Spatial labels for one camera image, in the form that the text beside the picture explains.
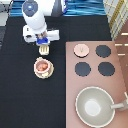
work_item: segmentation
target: bowl rim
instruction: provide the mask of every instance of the bowl rim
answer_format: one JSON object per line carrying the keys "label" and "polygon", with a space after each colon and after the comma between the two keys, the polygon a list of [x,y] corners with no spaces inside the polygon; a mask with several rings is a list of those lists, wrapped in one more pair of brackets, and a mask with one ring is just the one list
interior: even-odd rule
{"label": "bowl rim", "polygon": [[78,93],[78,95],[77,95],[77,97],[76,97],[75,108],[76,108],[77,115],[78,115],[78,117],[79,117],[85,124],[87,124],[87,125],[90,126],[90,127],[95,127],[95,128],[102,128],[102,127],[105,127],[105,126],[107,126],[108,124],[110,124],[111,121],[113,120],[113,118],[114,118],[114,116],[115,116],[115,109],[113,109],[113,113],[112,113],[112,116],[111,116],[110,120],[109,120],[107,123],[105,123],[105,124],[103,124],[103,125],[99,125],[99,126],[89,124],[89,123],[86,122],[86,121],[81,117],[81,115],[79,114],[79,111],[78,111],[78,108],[77,108],[78,99],[79,99],[80,95],[81,95],[85,90],[89,90],[89,89],[98,89],[98,90],[103,91],[104,93],[107,94],[107,96],[110,98],[110,100],[111,100],[112,103],[114,104],[114,101],[113,101],[112,97],[111,97],[110,94],[109,94],[107,91],[105,91],[104,89],[102,89],[102,88],[100,88],[100,87],[95,87],[95,86],[86,87],[86,88],[82,89],[82,90]]}

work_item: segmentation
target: white bowl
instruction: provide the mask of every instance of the white bowl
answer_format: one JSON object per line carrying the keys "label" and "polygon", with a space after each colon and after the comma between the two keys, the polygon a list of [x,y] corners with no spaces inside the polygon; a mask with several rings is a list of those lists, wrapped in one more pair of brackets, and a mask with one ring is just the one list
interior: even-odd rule
{"label": "white bowl", "polygon": [[76,98],[76,112],[79,118],[91,127],[105,127],[114,118],[112,97],[99,87],[87,87]]}

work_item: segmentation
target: bowl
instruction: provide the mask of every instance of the bowl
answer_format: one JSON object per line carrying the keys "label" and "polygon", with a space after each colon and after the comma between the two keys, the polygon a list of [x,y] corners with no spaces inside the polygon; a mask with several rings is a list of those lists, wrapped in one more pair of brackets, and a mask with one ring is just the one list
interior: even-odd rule
{"label": "bowl", "polygon": [[[44,64],[47,65],[47,68],[46,69],[44,68],[44,70],[39,70],[39,67],[41,69],[42,65],[44,65]],[[46,59],[37,60],[34,65],[34,69],[35,69],[35,72],[37,72],[37,73],[46,73],[50,69],[50,63]]]}
{"label": "bowl", "polygon": [[88,126],[101,128],[107,126],[114,118],[115,109],[112,97],[99,87],[87,87],[76,98],[78,117]]}

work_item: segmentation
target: orange object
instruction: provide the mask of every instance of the orange object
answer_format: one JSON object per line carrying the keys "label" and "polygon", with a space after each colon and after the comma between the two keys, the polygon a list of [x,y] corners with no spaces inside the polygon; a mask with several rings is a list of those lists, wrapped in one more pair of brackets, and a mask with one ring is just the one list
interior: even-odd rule
{"label": "orange object", "polygon": [[43,64],[40,64],[38,67],[37,67],[37,70],[38,71],[44,71],[48,68],[48,64],[46,63],[43,63]]}

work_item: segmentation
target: blue robot part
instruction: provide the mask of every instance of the blue robot part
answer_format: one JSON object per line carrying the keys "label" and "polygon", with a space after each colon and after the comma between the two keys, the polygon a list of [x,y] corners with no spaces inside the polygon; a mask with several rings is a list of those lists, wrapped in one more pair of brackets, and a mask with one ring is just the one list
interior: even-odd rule
{"label": "blue robot part", "polygon": [[37,38],[37,45],[41,45],[41,44],[48,44],[48,39],[46,37],[39,39]]}

